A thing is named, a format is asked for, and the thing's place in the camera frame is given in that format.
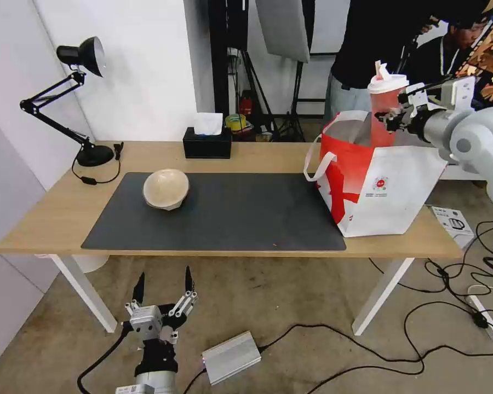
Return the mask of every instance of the lanyard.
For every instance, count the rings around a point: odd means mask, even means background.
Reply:
[[[451,65],[449,66],[448,71],[444,74],[444,37],[440,41],[440,75],[443,77],[448,75],[455,64],[456,56],[458,56],[459,49],[456,50],[455,56],[453,56],[453,60],[451,60]]]

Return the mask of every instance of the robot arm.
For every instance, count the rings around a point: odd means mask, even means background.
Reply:
[[[400,94],[400,110],[376,116],[389,131],[407,131],[439,148],[440,156],[481,174],[493,201],[493,107],[471,109],[474,77],[445,82],[439,105],[429,102],[428,86],[417,84]]]
[[[185,293],[176,304],[141,306],[144,274],[139,278],[133,300],[125,308],[133,331],[144,345],[142,361],[135,368],[135,384],[118,387],[116,394],[175,394],[177,329],[186,322],[197,301],[189,267],[186,267],[185,284]]]

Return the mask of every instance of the bowl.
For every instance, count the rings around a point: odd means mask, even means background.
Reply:
[[[171,211],[181,206],[189,186],[188,177],[184,172],[165,169],[146,178],[142,194],[148,205]]]

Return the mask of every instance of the black desk mat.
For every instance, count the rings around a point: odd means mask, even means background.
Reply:
[[[343,236],[303,174],[188,173],[180,208],[146,204],[149,173],[130,172],[82,244],[100,250],[336,251]]]

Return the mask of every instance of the tissue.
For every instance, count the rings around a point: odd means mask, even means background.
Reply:
[[[193,128],[198,135],[219,135],[222,126],[222,113],[199,112],[196,114]]]

